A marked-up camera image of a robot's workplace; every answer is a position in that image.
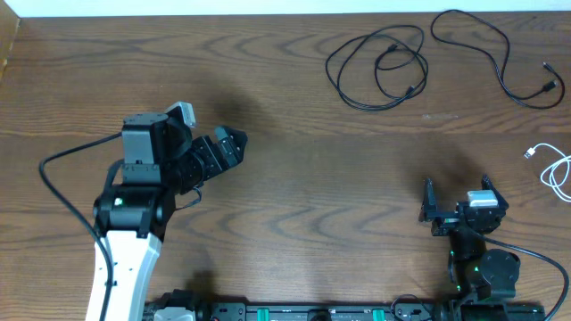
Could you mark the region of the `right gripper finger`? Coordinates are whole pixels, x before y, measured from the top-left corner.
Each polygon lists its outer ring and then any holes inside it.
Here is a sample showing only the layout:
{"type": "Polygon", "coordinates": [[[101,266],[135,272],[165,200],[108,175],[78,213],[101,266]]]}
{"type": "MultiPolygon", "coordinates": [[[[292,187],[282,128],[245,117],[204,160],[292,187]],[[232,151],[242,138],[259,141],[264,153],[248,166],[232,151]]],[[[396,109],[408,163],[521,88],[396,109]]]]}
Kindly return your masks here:
{"type": "Polygon", "coordinates": [[[437,199],[434,192],[433,180],[427,177],[424,181],[423,201],[419,213],[419,221],[430,222],[441,216],[438,210],[437,199]]]}
{"type": "Polygon", "coordinates": [[[492,180],[489,178],[487,174],[483,174],[481,178],[481,186],[483,190],[490,190],[493,192],[497,199],[502,199],[503,196],[498,192],[495,186],[492,183],[492,180]]]}

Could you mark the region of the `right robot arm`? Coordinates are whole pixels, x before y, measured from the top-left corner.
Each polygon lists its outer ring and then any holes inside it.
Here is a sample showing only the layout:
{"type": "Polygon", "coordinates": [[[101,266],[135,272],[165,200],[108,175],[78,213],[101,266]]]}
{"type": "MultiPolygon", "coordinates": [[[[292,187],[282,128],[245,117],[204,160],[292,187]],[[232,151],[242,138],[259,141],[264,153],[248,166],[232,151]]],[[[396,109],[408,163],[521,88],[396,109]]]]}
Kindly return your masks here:
{"type": "Polygon", "coordinates": [[[435,320],[507,320],[505,301],[516,294],[521,261],[511,252],[487,249],[485,235],[500,226],[509,204],[483,176],[480,190],[467,192],[453,211],[438,209],[434,184],[424,183],[419,219],[432,224],[433,236],[450,240],[449,276],[458,296],[434,307],[435,320]]]}

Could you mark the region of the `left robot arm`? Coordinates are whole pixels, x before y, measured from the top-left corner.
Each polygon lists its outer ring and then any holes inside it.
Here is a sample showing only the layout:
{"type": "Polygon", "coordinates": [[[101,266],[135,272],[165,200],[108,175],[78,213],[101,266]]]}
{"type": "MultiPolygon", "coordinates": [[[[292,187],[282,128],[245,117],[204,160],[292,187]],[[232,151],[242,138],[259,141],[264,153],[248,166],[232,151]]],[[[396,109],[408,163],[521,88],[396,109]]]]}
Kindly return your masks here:
{"type": "Polygon", "coordinates": [[[139,320],[176,197],[244,159],[245,132],[220,126],[216,142],[193,137],[184,114],[141,113],[124,119],[124,157],[110,166],[95,200],[95,274],[88,320],[139,320]]]}

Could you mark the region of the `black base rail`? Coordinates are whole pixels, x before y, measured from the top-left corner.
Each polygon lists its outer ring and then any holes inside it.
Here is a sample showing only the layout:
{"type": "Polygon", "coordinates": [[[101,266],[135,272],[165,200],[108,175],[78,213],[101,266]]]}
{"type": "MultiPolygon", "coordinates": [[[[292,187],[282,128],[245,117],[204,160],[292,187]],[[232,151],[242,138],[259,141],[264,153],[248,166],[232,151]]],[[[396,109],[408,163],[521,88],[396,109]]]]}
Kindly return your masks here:
{"type": "Polygon", "coordinates": [[[190,291],[175,290],[145,305],[143,321],[539,321],[543,306],[532,303],[427,303],[404,294],[390,303],[251,303],[246,300],[206,300],[190,291]]]}

